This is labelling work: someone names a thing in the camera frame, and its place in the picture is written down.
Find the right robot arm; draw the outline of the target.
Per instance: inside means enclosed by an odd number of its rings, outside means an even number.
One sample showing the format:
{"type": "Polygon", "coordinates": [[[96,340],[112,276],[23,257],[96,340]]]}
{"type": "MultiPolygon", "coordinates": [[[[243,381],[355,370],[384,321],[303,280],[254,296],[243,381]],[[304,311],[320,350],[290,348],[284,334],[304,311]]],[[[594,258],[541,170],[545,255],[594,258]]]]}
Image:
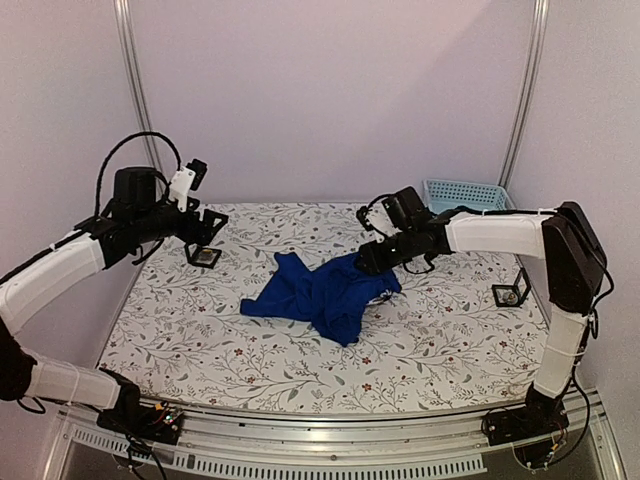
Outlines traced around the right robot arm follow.
{"type": "Polygon", "coordinates": [[[552,424],[588,339],[597,331],[597,304],[612,277],[607,258],[581,206],[565,201],[545,210],[429,210],[412,187],[379,197],[396,231],[360,247],[356,266],[369,275],[416,257],[431,262],[463,252],[510,253],[544,260],[551,327],[542,362],[528,389],[517,427],[537,436],[552,424]]]}

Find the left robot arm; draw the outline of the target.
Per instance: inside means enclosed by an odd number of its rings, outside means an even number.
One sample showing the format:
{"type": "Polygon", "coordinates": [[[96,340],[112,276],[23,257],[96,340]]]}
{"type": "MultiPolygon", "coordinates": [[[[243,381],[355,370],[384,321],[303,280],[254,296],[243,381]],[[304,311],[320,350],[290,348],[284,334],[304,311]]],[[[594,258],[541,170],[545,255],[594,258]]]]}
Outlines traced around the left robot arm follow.
{"type": "Polygon", "coordinates": [[[221,252],[210,243],[226,225],[225,214],[198,209],[190,192],[199,188],[207,166],[197,159],[179,168],[163,195],[156,183],[163,175],[152,167],[117,171],[112,199],[105,208],[77,224],[63,239],[36,254],[1,279],[1,398],[25,397],[79,403],[108,410],[128,434],[148,426],[139,405],[139,389],[114,373],[77,367],[27,352],[16,334],[42,308],[79,282],[107,270],[129,255],[146,261],[145,244],[159,248],[175,237],[183,242],[187,262],[211,269],[221,252]]]}

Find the light blue plastic basket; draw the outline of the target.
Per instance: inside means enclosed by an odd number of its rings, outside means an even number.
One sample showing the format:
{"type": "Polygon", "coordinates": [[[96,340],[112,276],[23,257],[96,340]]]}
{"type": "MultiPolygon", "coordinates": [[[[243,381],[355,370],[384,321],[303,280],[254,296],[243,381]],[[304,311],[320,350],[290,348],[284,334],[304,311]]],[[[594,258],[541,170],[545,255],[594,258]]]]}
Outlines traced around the light blue plastic basket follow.
{"type": "Polygon", "coordinates": [[[423,181],[424,200],[434,213],[459,206],[473,210],[506,210],[508,196],[497,185],[427,179],[423,181]]]}

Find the black brooch box yellow brooch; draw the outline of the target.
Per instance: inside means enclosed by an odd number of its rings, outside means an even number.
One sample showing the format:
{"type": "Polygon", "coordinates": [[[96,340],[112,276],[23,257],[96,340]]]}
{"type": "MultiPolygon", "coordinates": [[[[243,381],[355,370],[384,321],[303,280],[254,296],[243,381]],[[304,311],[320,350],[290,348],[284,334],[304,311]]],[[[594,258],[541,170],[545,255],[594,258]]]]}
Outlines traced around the black brooch box yellow brooch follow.
{"type": "Polygon", "coordinates": [[[204,269],[213,269],[222,255],[220,249],[197,244],[186,244],[184,252],[189,265],[204,269]]]}

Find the blue printed t-shirt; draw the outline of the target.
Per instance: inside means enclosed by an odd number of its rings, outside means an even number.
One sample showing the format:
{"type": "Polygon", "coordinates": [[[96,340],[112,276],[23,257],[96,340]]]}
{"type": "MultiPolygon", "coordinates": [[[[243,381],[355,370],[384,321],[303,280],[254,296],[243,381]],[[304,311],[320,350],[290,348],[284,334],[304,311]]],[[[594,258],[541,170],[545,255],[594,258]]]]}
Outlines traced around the blue printed t-shirt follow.
{"type": "Polygon", "coordinates": [[[308,322],[343,347],[356,343],[369,303],[401,291],[394,272],[368,275],[356,268],[358,258],[351,253],[311,270],[295,253],[276,253],[277,270],[257,298],[240,302],[240,313],[308,322]]]}

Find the black brooch box silver brooch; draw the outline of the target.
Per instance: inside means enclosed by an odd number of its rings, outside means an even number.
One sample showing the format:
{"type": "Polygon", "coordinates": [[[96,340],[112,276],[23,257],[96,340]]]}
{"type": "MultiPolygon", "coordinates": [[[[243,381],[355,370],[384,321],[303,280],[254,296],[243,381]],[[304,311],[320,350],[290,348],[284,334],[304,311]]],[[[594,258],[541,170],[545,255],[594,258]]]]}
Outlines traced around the black brooch box silver brooch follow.
{"type": "Polygon", "coordinates": [[[526,269],[519,269],[512,284],[493,284],[491,291],[497,308],[521,307],[531,292],[531,282],[526,269]]]}

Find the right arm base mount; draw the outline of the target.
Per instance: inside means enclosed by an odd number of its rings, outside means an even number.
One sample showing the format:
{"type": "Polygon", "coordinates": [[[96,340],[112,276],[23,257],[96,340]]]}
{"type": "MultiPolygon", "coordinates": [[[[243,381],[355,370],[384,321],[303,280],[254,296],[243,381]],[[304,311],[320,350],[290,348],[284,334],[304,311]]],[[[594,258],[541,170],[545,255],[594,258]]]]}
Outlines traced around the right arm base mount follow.
{"type": "Polygon", "coordinates": [[[490,410],[481,431],[490,446],[511,444],[517,462],[529,470],[548,468],[567,443],[569,420],[563,402],[490,410]]]}

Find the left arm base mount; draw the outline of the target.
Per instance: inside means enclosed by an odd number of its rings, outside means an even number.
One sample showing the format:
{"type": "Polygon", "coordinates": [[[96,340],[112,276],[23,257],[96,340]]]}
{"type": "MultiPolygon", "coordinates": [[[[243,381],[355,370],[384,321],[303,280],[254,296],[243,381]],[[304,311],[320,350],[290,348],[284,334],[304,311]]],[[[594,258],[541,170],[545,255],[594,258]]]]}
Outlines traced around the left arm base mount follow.
{"type": "Polygon", "coordinates": [[[165,403],[145,406],[120,403],[98,414],[97,425],[117,433],[151,442],[176,445],[184,423],[183,411],[165,403]]]}

